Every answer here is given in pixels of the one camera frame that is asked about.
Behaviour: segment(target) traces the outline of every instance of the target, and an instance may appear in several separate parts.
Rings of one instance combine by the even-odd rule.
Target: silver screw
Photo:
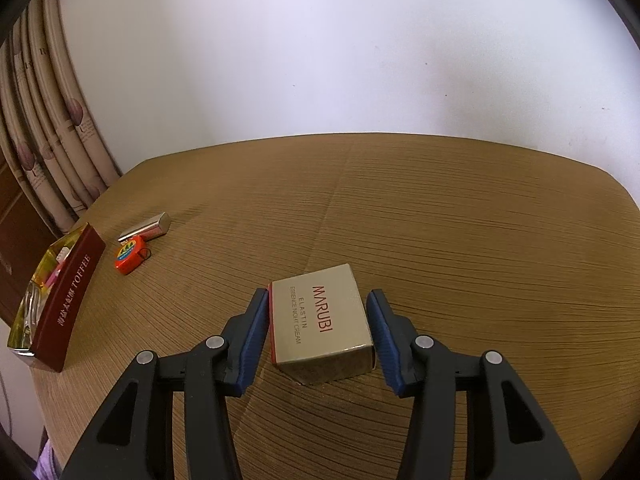
[[[502,356],[491,350],[484,355],[484,358],[489,361],[492,365],[499,365],[502,362]]]
[[[415,343],[420,348],[431,348],[433,346],[433,339],[428,335],[419,335],[415,338]]]
[[[205,343],[209,348],[220,348],[225,343],[225,338],[221,335],[212,335]]]
[[[149,350],[143,350],[138,355],[136,355],[136,361],[138,361],[141,365],[146,365],[150,363],[154,359],[154,353]]]

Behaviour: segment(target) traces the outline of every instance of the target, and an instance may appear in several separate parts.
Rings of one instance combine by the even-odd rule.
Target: wooden cabinet
[[[54,240],[0,152],[0,317],[8,325],[27,282]]]

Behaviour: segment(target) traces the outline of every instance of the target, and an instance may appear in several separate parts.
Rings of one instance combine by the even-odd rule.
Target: white wall
[[[593,164],[640,201],[640,53],[606,0],[61,0],[123,170],[311,132],[477,137]]]
[[[9,327],[0,321],[0,341],[9,338]],[[4,344],[0,344],[0,372],[9,399],[13,419],[14,442],[34,460],[38,459],[44,424],[29,367]],[[9,433],[9,416],[0,388],[0,424]]]

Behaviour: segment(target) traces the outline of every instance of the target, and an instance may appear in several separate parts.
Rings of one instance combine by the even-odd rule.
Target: orange tape measure
[[[139,264],[151,256],[151,250],[146,246],[145,241],[140,236],[124,242],[124,245],[116,254],[115,267],[123,274],[129,274]]]

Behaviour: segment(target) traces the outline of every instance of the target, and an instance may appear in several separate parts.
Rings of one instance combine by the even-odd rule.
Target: curtain
[[[45,224],[68,233],[120,176],[74,74],[58,0],[31,0],[0,47],[0,148]]]

